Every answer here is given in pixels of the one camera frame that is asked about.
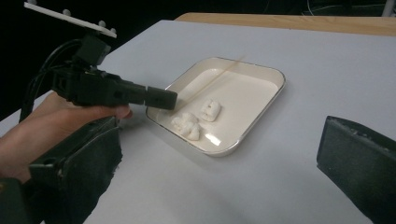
wire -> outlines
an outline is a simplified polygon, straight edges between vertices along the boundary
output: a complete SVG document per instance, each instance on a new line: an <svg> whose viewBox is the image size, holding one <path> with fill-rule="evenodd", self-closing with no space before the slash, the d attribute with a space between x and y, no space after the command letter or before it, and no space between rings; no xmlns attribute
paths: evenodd
<svg viewBox="0 0 396 224"><path fill-rule="evenodd" d="M359 8L359 7L383 7L384 4L372 4L372 5L361 5L361 6L352 6L354 8ZM307 0L307 7L308 7L308 12L312 15L315 16L314 12L321 11L323 9L327 8L332 8L332 7L344 7L343 5L332 5L332 6L326 6L326 7L316 7L316 8L311 8L309 4L309 0Z"/></svg>
<svg viewBox="0 0 396 224"><path fill-rule="evenodd" d="M267 12L268 7L270 6L270 2L271 2L271 0L267 0L267 4L266 4L264 12L263 12L264 14Z"/></svg>
<svg viewBox="0 0 396 224"><path fill-rule="evenodd" d="M308 7L309 13L311 13L311 16L315 16L314 13L311 11L311 6L309 6L309 0L306 0L306 6Z"/></svg>
<svg viewBox="0 0 396 224"><path fill-rule="evenodd" d="M43 82L44 77L47 73L51 72L54 68L62 67L63 65L51 67L52 64L56 61L56 59L62 55L66 50L71 49L73 47L81 46L80 39L69 40L63 43L61 46L56 48L44 61L42 64L38 74L32 79L29 83L27 92L22 102L21 106L21 114L20 114L20 122L26 119L33 111L33 106L35 105L35 98L37 97L38 91L40 90L41 83Z"/></svg>

white tray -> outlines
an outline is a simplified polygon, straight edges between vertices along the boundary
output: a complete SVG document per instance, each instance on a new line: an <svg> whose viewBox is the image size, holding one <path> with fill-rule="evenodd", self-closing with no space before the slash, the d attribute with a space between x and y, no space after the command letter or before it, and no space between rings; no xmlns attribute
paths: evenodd
<svg viewBox="0 0 396 224"><path fill-rule="evenodd" d="M165 130L210 156L234 151L285 85L274 68L221 58L196 63L167 89L178 93L175 110L148 107L147 116ZM213 122L200 118L207 99L221 104ZM194 114L201 126L199 140L180 135L171 121L185 112Z"/></svg>

white object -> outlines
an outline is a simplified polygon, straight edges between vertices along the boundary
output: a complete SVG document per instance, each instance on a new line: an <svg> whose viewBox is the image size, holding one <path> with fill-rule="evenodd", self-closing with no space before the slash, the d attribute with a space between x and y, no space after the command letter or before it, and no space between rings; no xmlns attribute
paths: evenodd
<svg viewBox="0 0 396 224"><path fill-rule="evenodd" d="M382 11L382 17L390 17L394 15L393 10L396 5L396 0L387 0L384 6L384 10Z"/></svg>
<svg viewBox="0 0 396 224"><path fill-rule="evenodd" d="M181 118L175 117L172 119L171 124L181 136L192 141L199 139L200 126L198 124L198 118L196 118L192 113L183 113Z"/></svg>
<svg viewBox="0 0 396 224"><path fill-rule="evenodd" d="M220 110L221 105L219 102L208 99L204 102L200 115L202 119L213 122L218 117Z"/></svg>
<svg viewBox="0 0 396 224"><path fill-rule="evenodd" d="M23 3L23 5L26 8L32 9L34 11L37 11L37 12L40 12L40 13L43 13L43 14L46 14L48 16L51 16L51 17L54 17L54 18L57 18L57 19L60 19L60 20L63 20L63 21L68 21L68 22L74 23L75 25L79 25L79 26L83 26L83 27L87 27L87 28L93 29L95 31L98 31L98 32L104 34L104 35L108 35L108 36L111 36L111 37L114 37L114 38L117 37L117 35L115 33L111 32L110 30L107 30L105 27L102 27L100 25L96 25L96 24L93 24L93 23L90 23L90 22L87 22L87 21L82 21L82 20L73 18L71 16L64 15L62 13L58 13L58 12L46 9L44 7L38 7L38 6L34 5L34 4L30 4L30 3L27 3L27 2Z"/></svg>

human hand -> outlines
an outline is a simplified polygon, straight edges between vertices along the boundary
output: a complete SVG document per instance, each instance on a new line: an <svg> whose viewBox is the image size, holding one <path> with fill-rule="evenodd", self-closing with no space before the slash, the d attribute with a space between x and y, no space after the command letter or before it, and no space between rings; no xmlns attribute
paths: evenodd
<svg viewBox="0 0 396 224"><path fill-rule="evenodd" d="M128 119L128 105L75 106L56 92L49 94L25 120L0 138L0 177L30 179L29 164L93 120L115 116Z"/></svg>

black cable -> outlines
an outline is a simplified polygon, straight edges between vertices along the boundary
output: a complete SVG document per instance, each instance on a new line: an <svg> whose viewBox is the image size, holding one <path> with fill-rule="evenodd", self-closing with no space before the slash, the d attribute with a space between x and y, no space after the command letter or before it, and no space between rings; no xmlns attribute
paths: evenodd
<svg viewBox="0 0 396 224"><path fill-rule="evenodd" d="M267 0L267 4L266 4L265 9L264 9L264 11L262 12L262 14L266 14L266 13L267 13L268 7L270 6L270 2L271 2L271 0Z"/></svg>
<svg viewBox="0 0 396 224"><path fill-rule="evenodd" d="M41 83L45 75L53 69L52 64L56 61L56 59L64 53L66 50L71 49L73 47L81 46L80 39L73 39L63 43L57 49L55 49L49 57L42 64L38 74L32 79L29 83L27 92L22 102L21 106L21 114L20 114L20 122L26 119L33 111L33 106L35 105L35 98L37 97L38 91L40 90Z"/></svg>

